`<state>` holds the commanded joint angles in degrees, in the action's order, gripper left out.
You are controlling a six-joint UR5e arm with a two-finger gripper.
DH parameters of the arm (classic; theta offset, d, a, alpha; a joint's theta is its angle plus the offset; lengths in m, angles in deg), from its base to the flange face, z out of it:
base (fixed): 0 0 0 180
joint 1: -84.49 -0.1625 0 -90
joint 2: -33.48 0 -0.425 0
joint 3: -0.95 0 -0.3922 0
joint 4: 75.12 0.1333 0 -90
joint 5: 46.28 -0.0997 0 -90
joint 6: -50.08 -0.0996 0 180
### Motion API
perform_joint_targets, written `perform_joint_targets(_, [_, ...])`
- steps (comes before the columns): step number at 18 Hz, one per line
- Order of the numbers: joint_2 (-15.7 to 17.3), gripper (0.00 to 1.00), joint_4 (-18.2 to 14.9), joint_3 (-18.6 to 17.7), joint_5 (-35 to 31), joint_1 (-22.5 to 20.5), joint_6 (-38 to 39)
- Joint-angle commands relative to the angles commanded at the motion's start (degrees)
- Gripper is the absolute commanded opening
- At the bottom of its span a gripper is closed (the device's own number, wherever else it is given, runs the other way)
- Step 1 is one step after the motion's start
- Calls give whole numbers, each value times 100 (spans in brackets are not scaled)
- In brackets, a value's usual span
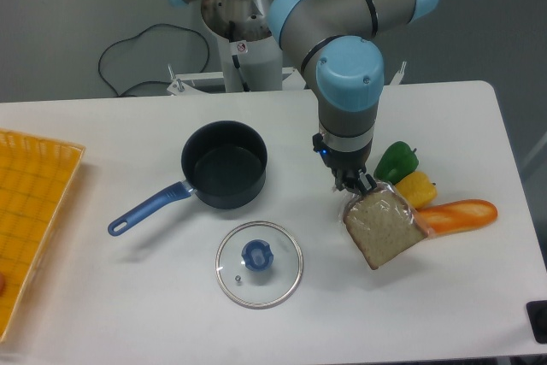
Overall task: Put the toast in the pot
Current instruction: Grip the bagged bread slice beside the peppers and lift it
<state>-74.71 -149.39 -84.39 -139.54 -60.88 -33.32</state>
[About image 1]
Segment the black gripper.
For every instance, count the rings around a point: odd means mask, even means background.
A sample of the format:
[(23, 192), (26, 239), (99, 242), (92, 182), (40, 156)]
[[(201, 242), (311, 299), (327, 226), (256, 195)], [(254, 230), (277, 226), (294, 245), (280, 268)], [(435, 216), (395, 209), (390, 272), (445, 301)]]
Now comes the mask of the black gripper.
[(331, 169), (336, 191), (347, 191), (350, 180), (357, 180), (356, 186), (361, 194), (367, 194), (377, 187), (375, 179), (370, 174), (366, 174), (366, 162), (371, 152), (372, 143), (368, 143), (359, 150), (343, 152), (329, 147), (320, 133), (312, 137), (312, 143), (313, 150)]

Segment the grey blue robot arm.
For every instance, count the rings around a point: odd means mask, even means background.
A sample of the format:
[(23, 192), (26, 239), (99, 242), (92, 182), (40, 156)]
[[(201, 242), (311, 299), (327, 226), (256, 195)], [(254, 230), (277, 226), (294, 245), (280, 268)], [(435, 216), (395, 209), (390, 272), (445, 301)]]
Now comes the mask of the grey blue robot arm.
[(384, 60), (373, 38), (431, 13), (439, 0), (170, 0), (201, 4), (228, 91), (273, 91), (288, 57), (318, 101), (313, 146), (339, 190), (365, 193)]

